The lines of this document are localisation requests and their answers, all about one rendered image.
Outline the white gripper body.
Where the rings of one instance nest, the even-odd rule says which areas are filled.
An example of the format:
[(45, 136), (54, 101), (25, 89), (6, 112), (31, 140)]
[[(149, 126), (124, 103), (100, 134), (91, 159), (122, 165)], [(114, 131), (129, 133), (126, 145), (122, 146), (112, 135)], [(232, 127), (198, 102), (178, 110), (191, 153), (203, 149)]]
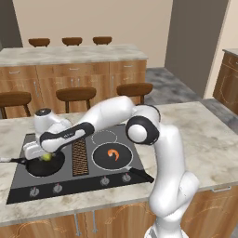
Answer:
[(27, 160), (40, 157), (44, 154), (44, 150), (37, 142), (29, 142), (23, 146), (24, 155)]

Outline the orange shrimp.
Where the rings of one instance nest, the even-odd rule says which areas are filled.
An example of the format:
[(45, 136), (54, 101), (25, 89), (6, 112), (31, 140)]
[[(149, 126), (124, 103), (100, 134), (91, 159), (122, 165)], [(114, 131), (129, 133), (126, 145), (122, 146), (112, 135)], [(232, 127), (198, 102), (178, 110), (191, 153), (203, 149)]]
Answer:
[(115, 161), (117, 161), (119, 159), (119, 156), (120, 156), (119, 152), (115, 149), (109, 149), (108, 150), (108, 155), (110, 157), (113, 157)]

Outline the black frying pan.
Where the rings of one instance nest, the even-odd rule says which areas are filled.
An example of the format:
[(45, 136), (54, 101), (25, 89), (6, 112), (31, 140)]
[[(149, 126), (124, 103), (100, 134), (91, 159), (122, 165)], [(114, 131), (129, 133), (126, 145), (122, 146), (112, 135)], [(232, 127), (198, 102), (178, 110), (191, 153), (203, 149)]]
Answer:
[(0, 163), (17, 163), (24, 165), (27, 172), (35, 177), (48, 177), (57, 173), (63, 167), (64, 162), (65, 155), (63, 152), (51, 153), (49, 160), (44, 160), (42, 157), (36, 157), (31, 160), (28, 160), (25, 157), (0, 157)]
[[(109, 149), (115, 149), (119, 152), (120, 156), (117, 161), (115, 161), (113, 157), (110, 157), (108, 155)], [(97, 167), (103, 170), (119, 171), (122, 169), (126, 169), (128, 172), (131, 172), (141, 178), (144, 178), (150, 183), (154, 182), (154, 178), (147, 174), (143, 169), (137, 169), (132, 166), (132, 162), (134, 160), (133, 152), (129, 147), (122, 143), (107, 142), (99, 145), (92, 152), (92, 160)]]

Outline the brown wooden stool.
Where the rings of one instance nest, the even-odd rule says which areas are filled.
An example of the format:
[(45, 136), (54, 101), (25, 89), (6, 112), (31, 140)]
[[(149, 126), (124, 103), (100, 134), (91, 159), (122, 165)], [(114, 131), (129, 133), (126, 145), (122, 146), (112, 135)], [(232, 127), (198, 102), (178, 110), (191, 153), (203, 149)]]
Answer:
[(0, 93), (0, 112), (3, 119), (7, 119), (6, 107), (22, 106), (26, 115), (31, 116), (28, 104), (31, 102), (32, 96), (29, 92), (15, 91)]
[(90, 101), (96, 96), (97, 90), (94, 87), (69, 87), (56, 91), (56, 96), (60, 101), (65, 103), (65, 112), (70, 112), (70, 103), (72, 101), (84, 101), (86, 108), (89, 110)]
[(153, 85), (150, 83), (133, 83), (120, 85), (116, 88), (119, 96), (139, 97), (139, 102), (144, 103), (144, 97), (152, 91)]
[(65, 46), (79, 46), (83, 39), (81, 37), (64, 37), (61, 41)]
[(111, 36), (95, 36), (93, 42), (98, 45), (108, 45), (112, 41)]
[(29, 44), (34, 47), (48, 46), (50, 44), (49, 38), (31, 38), (28, 40)]

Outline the black hob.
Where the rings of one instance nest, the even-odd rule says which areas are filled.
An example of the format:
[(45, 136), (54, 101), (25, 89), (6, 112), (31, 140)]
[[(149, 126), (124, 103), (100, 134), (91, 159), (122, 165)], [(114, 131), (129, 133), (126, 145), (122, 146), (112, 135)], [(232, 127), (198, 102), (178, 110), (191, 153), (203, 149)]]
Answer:
[[(79, 139), (73, 144), (66, 146), (62, 150), (65, 155), (64, 165), (60, 171), (51, 176), (32, 176), (27, 172), (24, 165), (18, 164), (7, 197), (7, 203), (10, 205), (79, 192), (91, 192), (149, 182), (144, 178), (128, 172), (126, 169), (109, 171), (97, 167), (92, 160), (92, 152), (99, 145), (107, 142), (118, 142), (129, 147), (134, 155), (132, 166), (144, 170), (135, 145), (126, 136), (126, 126), (120, 124), (100, 130), (85, 139)], [(129, 182), (123, 182), (122, 180), (122, 176), (125, 173), (131, 177)], [(100, 184), (100, 180), (104, 176), (110, 180), (107, 186)], [(62, 186), (60, 193), (53, 192), (53, 188), (57, 183)], [(30, 189), (33, 187), (39, 189), (39, 194), (36, 197), (30, 196)]]

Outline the wooden cupboard door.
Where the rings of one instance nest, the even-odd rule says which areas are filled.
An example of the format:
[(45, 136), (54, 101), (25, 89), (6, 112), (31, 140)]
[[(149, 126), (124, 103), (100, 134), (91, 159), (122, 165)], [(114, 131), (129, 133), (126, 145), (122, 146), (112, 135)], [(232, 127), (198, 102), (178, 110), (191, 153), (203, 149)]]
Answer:
[(77, 234), (74, 215), (28, 221), (0, 227), (0, 238), (87, 238), (85, 227)]
[(98, 232), (94, 233), (92, 212), (85, 213), (87, 238), (144, 238), (155, 221), (147, 202), (95, 210)]

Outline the wooden island cupboard run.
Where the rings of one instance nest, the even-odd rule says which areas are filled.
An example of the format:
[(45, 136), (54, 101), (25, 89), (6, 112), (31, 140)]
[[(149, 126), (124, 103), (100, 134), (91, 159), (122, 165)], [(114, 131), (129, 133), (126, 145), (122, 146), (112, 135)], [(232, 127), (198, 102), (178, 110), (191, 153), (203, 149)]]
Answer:
[(31, 112), (65, 112), (56, 91), (91, 86), (90, 103), (114, 97), (123, 84), (145, 80), (147, 56), (133, 45), (5, 48), (0, 51), (0, 92), (26, 91)]

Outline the wooden cupboard front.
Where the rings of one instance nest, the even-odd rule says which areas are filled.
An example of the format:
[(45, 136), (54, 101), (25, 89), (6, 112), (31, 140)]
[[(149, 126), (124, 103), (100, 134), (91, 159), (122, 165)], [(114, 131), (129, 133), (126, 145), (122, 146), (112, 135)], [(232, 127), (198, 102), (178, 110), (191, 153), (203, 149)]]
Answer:
[(226, 192), (197, 192), (182, 218), (181, 228), (189, 238), (231, 238), (237, 222), (238, 185)]

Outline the wooden side cupboard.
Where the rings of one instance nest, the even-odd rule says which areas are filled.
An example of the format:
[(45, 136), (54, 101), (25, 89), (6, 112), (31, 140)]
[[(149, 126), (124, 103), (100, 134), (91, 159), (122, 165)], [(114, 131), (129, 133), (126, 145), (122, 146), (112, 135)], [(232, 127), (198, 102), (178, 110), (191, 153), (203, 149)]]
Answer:
[(224, 49), (213, 97), (238, 115), (238, 49)]

